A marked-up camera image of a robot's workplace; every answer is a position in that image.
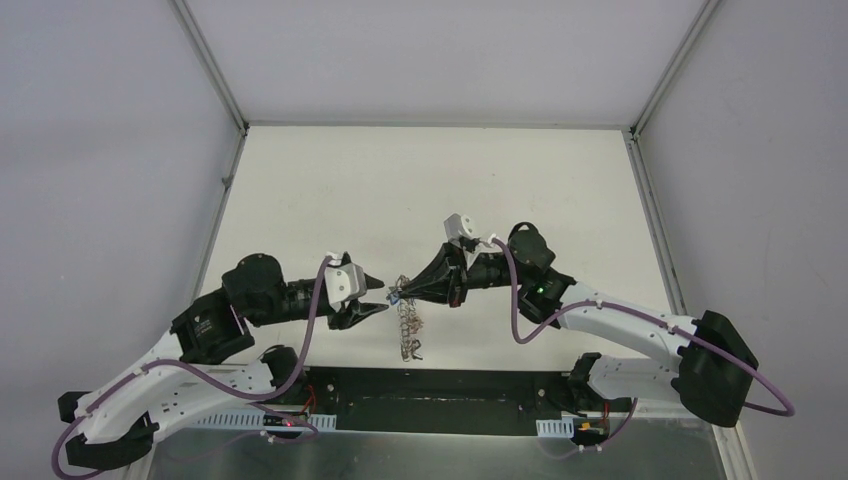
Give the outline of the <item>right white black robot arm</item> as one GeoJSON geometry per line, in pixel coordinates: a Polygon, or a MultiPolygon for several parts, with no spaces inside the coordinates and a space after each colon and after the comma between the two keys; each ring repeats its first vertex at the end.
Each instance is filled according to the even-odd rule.
{"type": "Polygon", "coordinates": [[[445,221],[446,242],[418,275],[391,290],[391,302],[457,308],[472,290],[505,287],[517,344],[557,329],[637,352],[635,358],[581,355],[567,384],[576,407],[651,399],[676,402],[715,426],[737,424],[759,363],[726,316],[714,311],[699,318],[674,315],[619,300],[557,271],[556,255],[534,224],[520,222],[500,239],[477,236],[467,221],[459,214],[445,221]]]}

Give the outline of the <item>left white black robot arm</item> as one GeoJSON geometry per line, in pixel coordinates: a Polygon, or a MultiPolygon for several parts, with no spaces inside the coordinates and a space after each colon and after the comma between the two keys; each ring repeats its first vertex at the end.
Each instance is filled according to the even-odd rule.
{"type": "Polygon", "coordinates": [[[90,479],[145,457],[156,443],[211,414],[269,400],[297,402],[309,383],[304,368],[316,320],[350,329],[386,310],[360,300],[384,286],[347,253],[328,254],[314,278],[291,282],[269,254],[241,259],[122,374],[96,390],[59,397],[67,427],[51,452],[53,473],[68,478],[59,459],[64,454],[90,479]],[[301,349],[275,345],[244,366],[224,368],[254,346],[252,328],[300,320],[307,323],[301,349]]]}

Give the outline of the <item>metal disc keyring holder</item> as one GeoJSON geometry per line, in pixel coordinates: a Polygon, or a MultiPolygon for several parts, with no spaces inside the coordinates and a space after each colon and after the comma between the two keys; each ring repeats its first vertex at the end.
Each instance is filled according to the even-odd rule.
{"type": "MultiPolygon", "coordinates": [[[[400,275],[395,284],[389,289],[399,293],[400,287],[410,279],[405,275],[400,275]]],[[[399,322],[399,349],[400,357],[403,362],[420,361],[423,356],[419,350],[422,346],[419,334],[423,328],[423,320],[417,313],[415,301],[402,300],[391,305],[395,308],[399,322]]]]}

